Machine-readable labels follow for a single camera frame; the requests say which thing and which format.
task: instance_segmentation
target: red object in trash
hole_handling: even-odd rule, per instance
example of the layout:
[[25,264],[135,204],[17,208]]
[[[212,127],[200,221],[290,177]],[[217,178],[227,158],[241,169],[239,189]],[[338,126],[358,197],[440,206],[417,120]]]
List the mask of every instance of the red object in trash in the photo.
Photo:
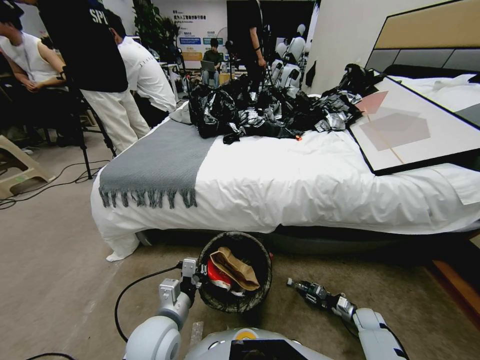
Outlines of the red object in trash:
[[229,291],[232,287],[232,279],[216,267],[211,259],[207,262],[207,275],[210,282],[220,288]]

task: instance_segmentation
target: white bedsheet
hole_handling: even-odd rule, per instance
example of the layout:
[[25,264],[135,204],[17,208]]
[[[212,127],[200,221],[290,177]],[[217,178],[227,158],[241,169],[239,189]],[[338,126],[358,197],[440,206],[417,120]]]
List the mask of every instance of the white bedsheet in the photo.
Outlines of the white bedsheet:
[[454,78],[412,79],[402,76],[390,76],[390,78],[401,80],[402,85],[455,113],[480,104],[480,84],[469,83],[469,79],[474,76],[475,74],[463,74]]
[[441,164],[377,177],[346,131],[309,131],[302,141],[252,136],[232,145],[219,136],[198,171],[196,208],[185,208],[179,195],[175,209],[105,208],[99,182],[91,210],[114,251],[110,261],[130,255],[135,233],[146,229],[269,233],[281,224],[435,234],[480,219],[480,173]]

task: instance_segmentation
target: blanket fringe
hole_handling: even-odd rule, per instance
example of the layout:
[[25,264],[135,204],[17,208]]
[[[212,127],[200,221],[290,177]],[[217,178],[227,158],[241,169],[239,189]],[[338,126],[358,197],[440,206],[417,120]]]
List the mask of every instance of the blanket fringe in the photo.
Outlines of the blanket fringe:
[[193,187],[180,189],[180,195],[187,209],[191,208],[192,206],[197,207],[197,201],[195,199],[196,194]]
[[104,190],[99,189],[100,198],[105,208],[117,207],[117,197],[120,196],[121,203],[125,208],[129,206],[129,196],[138,207],[150,207],[152,209],[163,207],[163,198],[166,194],[170,209],[175,208],[175,195],[180,193],[185,207],[197,207],[195,188],[181,189],[136,189],[136,190]]

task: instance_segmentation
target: headboard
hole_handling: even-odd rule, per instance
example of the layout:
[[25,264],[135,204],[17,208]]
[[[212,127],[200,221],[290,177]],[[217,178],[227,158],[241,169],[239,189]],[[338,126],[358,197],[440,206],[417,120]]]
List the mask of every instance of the headboard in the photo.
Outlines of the headboard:
[[415,66],[480,72],[480,0],[455,0],[390,15],[367,69]]

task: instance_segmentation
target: dark trousers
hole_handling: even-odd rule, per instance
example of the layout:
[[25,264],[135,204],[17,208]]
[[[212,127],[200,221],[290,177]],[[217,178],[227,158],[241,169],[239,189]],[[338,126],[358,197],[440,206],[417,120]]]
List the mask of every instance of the dark trousers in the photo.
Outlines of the dark trousers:
[[140,114],[145,119],[148,126],[151,128],[161,124],[163,120],[169,115],[168,111],[160,110],[158,107],[152,105],[149,99],[135,94],[133,97],[136,105],[140,110]]
[[248,73],[248,79],[250,80],[250,92],[258,93],[260,82],[263,79],[264,69],[259,66],[259,62],[256,59],[252,59],[245,62],[246,71]]
[[44,88],[29,92],[17,82],[4,88],[18,111],[17,124],[30,128],[55,129],[67,138],[77,136],[80,121],[75,116],[74,99],[68,91]]

